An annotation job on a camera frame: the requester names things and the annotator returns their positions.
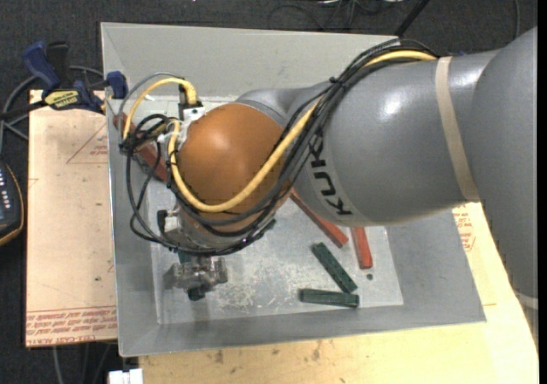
black carpet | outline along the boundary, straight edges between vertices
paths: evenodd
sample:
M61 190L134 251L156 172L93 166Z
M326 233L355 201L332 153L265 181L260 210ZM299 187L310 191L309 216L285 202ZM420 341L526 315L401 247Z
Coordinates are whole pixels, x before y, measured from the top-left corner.
M392 35L417 2L368 0L352 11L312 0L0 0L0 105L29 76L21 56L37 40L68 41L74 64L101 70L104 21ZM441 55L473 53L500 48L537 24L538 0L431 0L405 36ZM19 127L26 131L24 122ZM3 153L26 192L26 143L8 133ZM24 347L25 269L23 231L0 247L0 384L56 382L51 349ZM80 382L87 350L85 382L104 352L102 370L122 367L115 346L64 346L58 357L66 383Z

gray robot arm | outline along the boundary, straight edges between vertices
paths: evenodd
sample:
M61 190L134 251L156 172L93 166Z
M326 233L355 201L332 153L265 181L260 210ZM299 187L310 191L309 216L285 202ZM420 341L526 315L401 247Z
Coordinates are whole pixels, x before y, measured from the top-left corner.
M537 28L507 47L450 61L447 86L478 194L464 194L438 103L438 61L358 82L310 146L299 197L347 226L397 224L480 201L512 285L537 309ZM279 124L324 85L254 91L238 101Z

blue clamp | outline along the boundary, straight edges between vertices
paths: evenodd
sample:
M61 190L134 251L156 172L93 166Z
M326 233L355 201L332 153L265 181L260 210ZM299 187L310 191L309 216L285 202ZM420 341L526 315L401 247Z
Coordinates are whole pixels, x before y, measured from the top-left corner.
M61 59L66 58L68 56L68 47L64 45L60 48L58 44L56 45L59 51L64 51L56 54L61 55ZM30 45L23 53L23 62L26 68L47 85L42 92L42 101L44 103L55 110L82 109L102 114L104 101L97 97L93 91L88 91L83 81L76 80L72 82L68 78L66 69L62 66L67 65L66 61L56 60L59 67L55 69L47 57L46 46L42 41ZM65 78L61 78L59 73L62 73ZM121 73L110 73L107 76L107 83L112 86L115 97L125 97L127 85Z
M112 88L113 98L123 99L129 93L126 77L120 71L112 71L106 74L106 82Z

cardboard box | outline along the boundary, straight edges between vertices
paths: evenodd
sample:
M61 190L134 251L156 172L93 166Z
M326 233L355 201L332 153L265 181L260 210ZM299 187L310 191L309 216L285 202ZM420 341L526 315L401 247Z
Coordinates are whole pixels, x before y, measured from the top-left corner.
M106 119L50 108L29 119L25 344L115 340Z

gray metal tray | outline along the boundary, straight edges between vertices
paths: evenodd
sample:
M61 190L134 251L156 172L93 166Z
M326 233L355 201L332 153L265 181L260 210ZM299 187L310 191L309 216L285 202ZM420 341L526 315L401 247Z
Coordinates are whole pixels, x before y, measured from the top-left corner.
M337 74L356 53L389 38L127 24L103 24L102 31L105 72L120 70L131 83L155 71L184 74L202 98L212 101L230 100L259 87L318 83ZM192 52L181 48L192 48ZM369 228L374 267L363 271L356 266L351 245L341 250L334 247L303 212L287 202L271 232L226 258L229 283L218 286L205 300L190 303L183 291L168 289L162 283L163 274L176 261L174 254L138 239L129 229L125 161L112 126L117 104L109 104L108 118L122 356L484 320L449 211L399 227ZM137 118L157 110L176 115L176 102L167 91L160 91L155 101L147 102ZM135 171L138 186L144 175L137 168ZM161 207L171 207L173 202L160 184L147 193L150 215ZM362 297L358 309L332 309L297 301L300 287L336 288L309 249L318 241L330 246L356 280L356 292ZM373 275L372 280L366 274Z

